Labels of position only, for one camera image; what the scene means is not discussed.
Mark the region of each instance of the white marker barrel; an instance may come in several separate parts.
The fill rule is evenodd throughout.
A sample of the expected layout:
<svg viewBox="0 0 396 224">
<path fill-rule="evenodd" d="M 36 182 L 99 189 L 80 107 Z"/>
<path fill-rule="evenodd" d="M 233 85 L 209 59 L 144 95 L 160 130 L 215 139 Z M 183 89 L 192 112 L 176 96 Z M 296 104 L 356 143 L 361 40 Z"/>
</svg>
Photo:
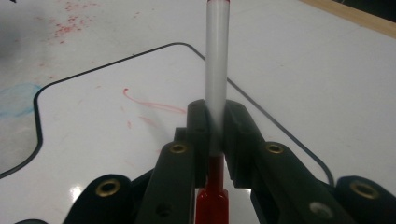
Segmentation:
<svg viewBox="0 0 396 224">
<path fill-rule="evenodd" d="M 229 17 L 230 1 L 207 1 L 205 103 L 211 121 L 211 156 L 219 155 L 222 151 L 222 129 L 227 94 Z"/>
</svg>

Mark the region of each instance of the wooden strip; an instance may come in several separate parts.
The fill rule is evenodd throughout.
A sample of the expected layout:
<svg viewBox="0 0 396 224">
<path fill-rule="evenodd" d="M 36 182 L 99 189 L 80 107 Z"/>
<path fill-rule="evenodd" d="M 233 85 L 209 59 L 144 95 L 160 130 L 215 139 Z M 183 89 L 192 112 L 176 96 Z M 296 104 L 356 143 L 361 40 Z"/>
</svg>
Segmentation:
<svg viewBox="0 0 396 224">
<path fill-rule="evenodd" d="M 336 16 L 375 30 L 396 39 L 396 23 L 379 18 L 372 14 L 348 7 L 332 0 L 300 0 L 313 7 L 320 8 Z"/>
</svg>

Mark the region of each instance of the marker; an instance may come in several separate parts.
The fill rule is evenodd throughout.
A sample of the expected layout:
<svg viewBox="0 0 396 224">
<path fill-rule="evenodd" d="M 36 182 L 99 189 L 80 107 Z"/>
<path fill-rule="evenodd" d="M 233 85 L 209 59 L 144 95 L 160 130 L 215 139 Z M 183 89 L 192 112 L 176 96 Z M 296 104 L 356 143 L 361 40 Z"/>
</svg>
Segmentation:
<svg viewBox="0 0 396 224">
<path fill-rule="evenodd" d="M 209 111 L 209 174 L 196 203 L 196 224 L 228 224 L 228 191 L 223 188 L 222 135 L 227 93 L 228 21 L 230 1 L 208 0 L 206 10 L 205 103 Z"/>
<path fill-rule="evenodd" d="M 228 21 L 230 1 L 209 0 L 206 10 L 205 103 L 210 115 L 210 155 L 221 155 L 227 94 Z"/>
</svg>

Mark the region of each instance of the black curved outline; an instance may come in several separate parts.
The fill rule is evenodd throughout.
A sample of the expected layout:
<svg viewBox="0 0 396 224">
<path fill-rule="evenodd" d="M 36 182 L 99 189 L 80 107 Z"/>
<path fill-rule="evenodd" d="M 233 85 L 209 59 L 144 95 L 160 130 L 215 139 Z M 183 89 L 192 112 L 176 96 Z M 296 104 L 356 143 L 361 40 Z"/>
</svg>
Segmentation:
<svg viewBox="0 0 396 224">
<path fill-rule="evenodd" d="M 197 49 L 195 49 L 193 46 L 186 44 L 186 43 L 182 43 L 182 42 L 175 42 L 175 43 L 171 43 L 171 44 L 167 44 L 161 47 L 158 47 L 156 49 L 151 49 L 142 53 L 138 53 L 136 55 L 115 61 L 114 63 L 108 63 L 105 64 L 103 66 L 99 66 L 97 68 L 93 68 L 92 70 L 71 76 L 71 77 L 67 77 L 55 82 L 50 83 L 49 85 L 43 87 L 40 91 L 37 92 L 37 94 L 35 95 L 34 98 L 34 108 L 35 108 L 35 128 L 37 131 L 37 146 L 35 147 L 35 150 L 33 151 L 33 153 L 23 162 L 21 162 L 19 165 L 15 166 L 14 168 L 11 168 L 5 172 L 3 172 L 2 174 L 0 174 L 0 179 L 8 176 L 8 175 L 12 175 L 15 172 L 19 171 L 21 168 L 23 168 L 25 165 L 27 165 L 30 161 L 32 161 L 35 156 L 38 154 L 38 152 L 40 151 L 42 144 L 43 144 L 43 135 L 42 135 L 42 131 L 41 131 L 41 122 L 40 122 L 40 115 L 39 115 L 39 110 L 38 110 L 38 96 L 39 94 L 45 90 L 46 88 L 58 84 L 60 82 L 64 82 L 68 79 L 74 78 L 74 77 L 80 77 L 83 76 L 85 74 L 88 74 L 90 72 L 105 68 L 105 67 L 109 67 L 113 64 L 116 63 L 121 63 L 127 60 L 130 60 L 132 58 L 147 54 L 147 53 L 151 53 L 153 51 L 156 51 L 158 49 L 164 49 L 170 46 L 174 46 L 174 45 L 181 45 L 181 46 L 186 46 L 188 48 L 190 48 L 193 52 L 195 52 L 202 60 L 205 61 L 205 56 L 202 55 Z M 299 146 L 306 154 L 308 154 L 308 156 L 310 156 L 324 171 L 324 173 L 326 174 L 329 184 L 331 186 L 334 186 L 334 180 L 332 177 L 332 172 L 330 171 L 330 169 L 327 167 L 327 165 L 319 158 L 317 157 L 310 149 L 308 149 L 302 142 L 300 142 L 293 134 L 291 134 L 291 132 L 289 132 L 283 125 L 281 125 L 276 119 L 274 119 L 274 117 L 272 117 L 265 109 L 263 109 L 259 104 L 257 104 L 247 93 L 245 93 L 241 88 L 239 88 L 232 80 L 230 80 L 227 77 L 227 81 L 239 92 L 241 93 L 249 102 L 251 102 L 260 112 L 262 112 L 264 114 L 265 117 L 267 117 L 269 120 L 271 120 L 271 122 L 273 122 L 275 124 L 275 126 L 277 128 L 279 128 L 287 137 L 289 137 L 295 144 L 297 144 L 297 146 Z"/>
</svg>

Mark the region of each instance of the blue marker stain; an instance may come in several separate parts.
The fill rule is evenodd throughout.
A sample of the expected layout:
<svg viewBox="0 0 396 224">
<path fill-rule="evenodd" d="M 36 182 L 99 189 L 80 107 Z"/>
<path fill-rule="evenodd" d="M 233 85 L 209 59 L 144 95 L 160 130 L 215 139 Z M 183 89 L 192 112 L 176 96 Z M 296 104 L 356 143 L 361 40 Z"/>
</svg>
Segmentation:
<svg viewBox="0 0 396 224">
<path fill-rule="evenodd" d="M 18 118 L 33 112 L 33 99 L 41 89 L 33 83 L 18 84 L 0 90 L 0 119 Z"/>
</svg>

